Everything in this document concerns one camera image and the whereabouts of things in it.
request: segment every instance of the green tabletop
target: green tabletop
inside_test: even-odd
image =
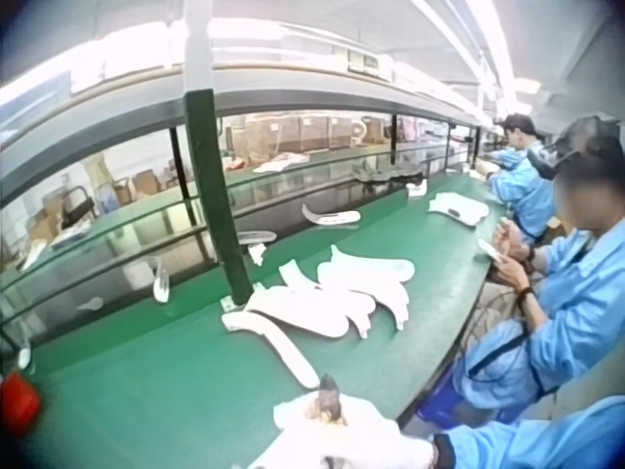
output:
[[[477,239],[490,238],[501,207],[476,229],[427,213],[436,192],[487,200],[477,181],[441,175],[421,200],[397,192],[360,209],[357,230],[310,228],[272,244],[254,281],[280,283],[277,268],[297,259],[315,278],[336,243],[346,253],[403,258],[416,266],[406,284],[410,321],[397,332],[382,308],[369,338],[352,327],[330,340],[285,329],[319,375],[346,394],[397,418],[424,389],[467,320],[489,263]],[[177,286],[170,302],[145,300],[35,350],[31,376],[45,411],[30,443],[70,468],[245,467],[275,438],[272,408],[306,390],[264,339],[227,333],[219,298],[223,273]]]
[[[424,144],[399,144],[397,151],[412,151],[423,150],[429,148],[440,148],[441,143],[432,142]],[[367,155],[388,153],[389,145],[378,145],[371,147],[355,148],[355,149],[334,149],[329,151],[322,151],[311,155],[311,160],[308,163],[294,164],[287,167],[281,173],[255,173],[253,168],[246,168],[238,171],[231,171],[226,173],[226,181],[230,189],[239,188],[247,185],[253,189],[253,185],[262,184],[268,178],[275,178],[280,174],[288,174],[292,171],[301,171],[307,168],[315,166],[328,165],[332,162],[346,161],[354,158],[362,158]],[[189,194],[192,198],[197,197],[197,187],[195,182],[188,183]],[[93,242],[99,242],[102,240],[102,236],[110,233],[114,230],[120,229],[128,224],[137,222],[145,217],[156,214],[169,207],[178,205],[183,202],[183,196],[180,187],[174,187],[163,192],[159,192],[155,195],[148,196],[137,200],[129,205],[120,207],[119,209],[107,213],[102,217],[96,219],[93,222],[91,230],[86,236],[80,240],[59,248],[51,249],[46,248],[44,252],[39,256],[37,262],[24,272],[18,272],[14,269],[7,270],[0,274],[0,291],[6,290],[11,286],[17,284],[26,277],[35,274],[37,271],[43,269],[46,266],[51,265],[62,256],[68,253],[72,253],[77,248],[89,249],[89,245]],[[195,209],[196,218],[202,219],[202,214]]]

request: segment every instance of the ceiling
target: ceiling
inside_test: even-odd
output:
[[[468,0],[425,0],[479,61],[495,71]],[[502,23],[515,77],[538,80],[533,107],[539,129],[558,132],[579,115],[600,112],[625,120],[624,24],[607,0],[492,0]],[[288,21],[329,30],[414,65],[474,103],[475,75],[411,0],[213,0],[216,17]],[[112,30],[171,21],[183,0],[30,0],[7,29],[4,78]],[[484,108],[494,112],[494,102]]]
[[[496,70],[466,0],[427,0],[472,56]],[[517,93],[546,132],[599,112],[625,120],[625,27],[602,0],[493,0],[515,77],[537,80]],[[478,100],[478,82],[449,41],[410,0],[215,0],[215,15],[290,21],[330,30],[407,62]],[[486,110],[495,103],[485,100]]]

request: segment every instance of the finger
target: finger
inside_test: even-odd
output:
[[[510,241],[502,241],[501,246],[499,247],[499,252],[507,257],[510,252]]]

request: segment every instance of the light blue uniform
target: light blue uniform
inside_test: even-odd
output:
[[[473,407],[535,402],[586,373],[625,335],[625,220],[575,262],[589,239],[589,232],[574,231],[540,249],[548,269],[535,290],[546,323],[470,378],[470,369],[523,332],[521,320],[505,320],[454,366],[454,389]]]
[[[625,397],[606,398],[556,422],[491,422],[447,432],[456,469],[607,469],[625,443]]]
[[[538,141],[532,146],[542,147]],[[512,205],[523,242],[533,242],[545,232],[547,223],[556,215],[554,184],[542,179],[525,157],[525,151],[522,154],[519,166],[491,176],[488,182],[502,202]]]
[[[507,171],[516,169],[524,158],[525,152],[513,147],[507,147],[492,153],[492,159]]]

